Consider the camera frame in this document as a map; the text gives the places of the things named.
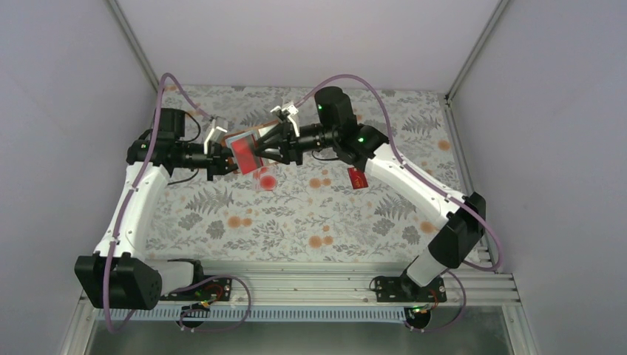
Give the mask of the brown leather card holder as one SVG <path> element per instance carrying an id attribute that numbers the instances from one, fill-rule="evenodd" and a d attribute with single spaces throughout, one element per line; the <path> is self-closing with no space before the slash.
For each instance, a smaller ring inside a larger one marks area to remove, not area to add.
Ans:
<path id="1" fill-rule="evenodd" d="M 254 153 L 260 138 L 270 132 L 277 124 L 278 121 L 272 121 L 225 136 L 222 145 L 231 150 L 232 157 L 229 161 L 237 166 L 237 171 L 240 174 L 247 175 L 258 169 L 278 164 L 274 160 L 261 158 Z"/>

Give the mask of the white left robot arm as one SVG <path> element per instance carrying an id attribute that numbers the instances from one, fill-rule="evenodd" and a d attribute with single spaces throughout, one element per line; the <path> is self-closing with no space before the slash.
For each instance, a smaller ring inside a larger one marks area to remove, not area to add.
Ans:
<path id="1" fill-rule="evenodd" d="M 78 257 L 74 267 L 95 308 L 151 310 L 161 298 L 203 279 L 198 260 L 158 261 L 146 252 L 157 202 L 174 170 L 204 170 L 211 180 L 237 168 L 221 143 L 226 124 L 213 120 L 204 142 L 188 141 L 189 116 L 181 109 L 162 109 L 158 128 L 146 130 L 127 150 L 125 182 L 109 227 L 94 252 Z"/>

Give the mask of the dark red credit card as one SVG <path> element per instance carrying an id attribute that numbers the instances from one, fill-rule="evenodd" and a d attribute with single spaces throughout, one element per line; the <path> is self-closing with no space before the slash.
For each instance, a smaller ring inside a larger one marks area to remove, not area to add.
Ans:
<path id="1" fill-rule="evenodd" d="M 347 169 L 350 184 L 354 190 L 365 189 L 369 186 L 367 178 L 364 172 L 355 167 L 349 167 Z"/>

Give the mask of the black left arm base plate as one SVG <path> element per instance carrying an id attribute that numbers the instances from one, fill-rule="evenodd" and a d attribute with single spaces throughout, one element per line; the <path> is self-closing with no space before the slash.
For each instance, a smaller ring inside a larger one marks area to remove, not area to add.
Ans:
<path id="1" fill-rule="evenodd" d="M 192 290 L 179 291 L 162 296 L 162 301 L 185 302 L 222 302 L 229 301 L 233 280 L 230 277 L 221 277 L 209 281 Z"/>

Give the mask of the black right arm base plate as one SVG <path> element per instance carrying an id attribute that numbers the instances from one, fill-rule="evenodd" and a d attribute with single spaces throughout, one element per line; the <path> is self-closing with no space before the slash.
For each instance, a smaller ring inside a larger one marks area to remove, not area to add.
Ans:
<path id="1" fill-rule="evenodd" d="M 427 286 L 419 286 L 409 277 L 377 276 L 374 277 L 368 288 L 375 293 L 378 302 L 445 302 L 447 301 L 446 288 L 441 277 L 436 277 Z"/>

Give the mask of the bright red credit card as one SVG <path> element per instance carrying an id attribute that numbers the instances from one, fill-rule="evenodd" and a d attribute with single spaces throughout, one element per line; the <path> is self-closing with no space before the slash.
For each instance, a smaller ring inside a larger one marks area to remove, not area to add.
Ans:
<path id="1" fill-rule="evenodd" d="M 243 175 L 263 167 L 262 159 L 254 153 L 256 141 L 253 135 L 238 138 L 231 143 L 231 151 Z"/>

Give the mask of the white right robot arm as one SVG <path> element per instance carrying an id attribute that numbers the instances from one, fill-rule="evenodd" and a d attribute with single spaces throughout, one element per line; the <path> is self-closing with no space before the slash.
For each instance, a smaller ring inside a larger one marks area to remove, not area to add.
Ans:
<path id="1" fill-rule="evenodd" d="M 314 100 L 319 123 L 297 126 L 297 107 L 278 106 L 273 112 L 279 123 L 261 136 L 254 154 L 300 165 L 305 152 L 331 148 L 340 161 L 395 189 L 438 229 L 401 274 L 404 283 L 425 287 L 446 270 L 458 268 L 484 236 L 485 199 L 451 189 L 408 161 L 386 134 L 357 121 L 342 89 L 323 87 Z"/>

